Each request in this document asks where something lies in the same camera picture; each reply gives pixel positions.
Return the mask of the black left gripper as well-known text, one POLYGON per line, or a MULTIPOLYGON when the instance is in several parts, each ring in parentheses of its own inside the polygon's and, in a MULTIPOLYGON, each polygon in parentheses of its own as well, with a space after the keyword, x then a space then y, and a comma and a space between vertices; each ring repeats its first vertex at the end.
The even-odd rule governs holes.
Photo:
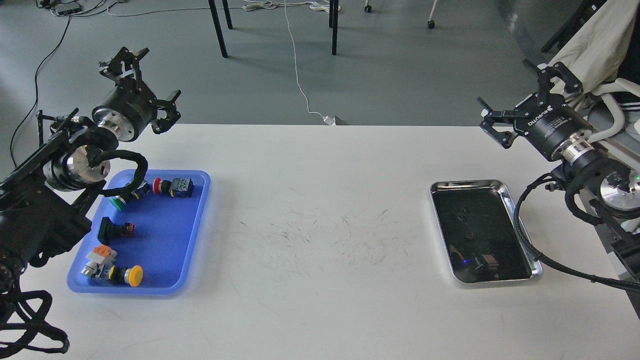
POLYGON ((99 74, 118 86, 93 109, 92 118, 99 127, 111 130, 121 142, 135 141, 149 123, 155 134, 166 133, 181 118, 176 106, 182 94, 180 89, 162 100, 144 88, 140 60, 149 52, 148 48, 130 51, 122 47, 109 61, 99 62, 99 74), (156 118, 158 111, 166 116, 156 118))

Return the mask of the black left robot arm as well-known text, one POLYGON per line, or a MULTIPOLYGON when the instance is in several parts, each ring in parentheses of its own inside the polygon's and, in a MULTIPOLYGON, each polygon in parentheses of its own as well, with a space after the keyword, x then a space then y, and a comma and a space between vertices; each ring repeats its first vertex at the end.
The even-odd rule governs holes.
POLYGON ((68 335, 46 322, 53 298, 49 292, 22 291, 20 277, 28 266, 43 267, 51 258, 70 251, 91 229, 87 212, 98 196, 130 194, 148 169, 147 159, 121 142, 135 141, 150 126, 167 132, 181 117, 176 108, 180 91, 160 99, 142 78, 140 61, 148 48, 122 47, 99 64, 99 73, 114 89, 90 117, 74 109, 62 116, 38 113, 51 121, 51 136, 1 182, 1 329, 21 331, 1 343, 1 357, 32 346, 37 335, 60 342, 42 353, 66 353, 68 335))

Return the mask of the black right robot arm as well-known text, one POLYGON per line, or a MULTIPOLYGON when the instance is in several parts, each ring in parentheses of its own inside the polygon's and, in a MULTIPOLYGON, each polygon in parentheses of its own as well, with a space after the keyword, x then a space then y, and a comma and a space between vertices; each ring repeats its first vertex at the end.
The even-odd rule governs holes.
POLYGON ((535 188, 545 185, 549 191, 564 192, 567 209, 578 219, 593 226, 604 225, 614 235, 611 248, 630 274, 631 280, 590 275, 551 259, 529 240, 521 243, 534 259, 556 271, 627 292, 639 292, 639 235, 623 228, 625 220, 639 218, 639 173, 618 159, 595 139, 594 128, 565 100, 553 93, 553 79, 563 81, 564 91, 580 94, 582 82, 562 62, 536 68, 538 91, 522 100, 514 109, 499 111, 482 98, 480 127, 503 148, 523 137, 549 162, 560 161, 553 171, 538 177, 526 187, 515 206, 535 188))

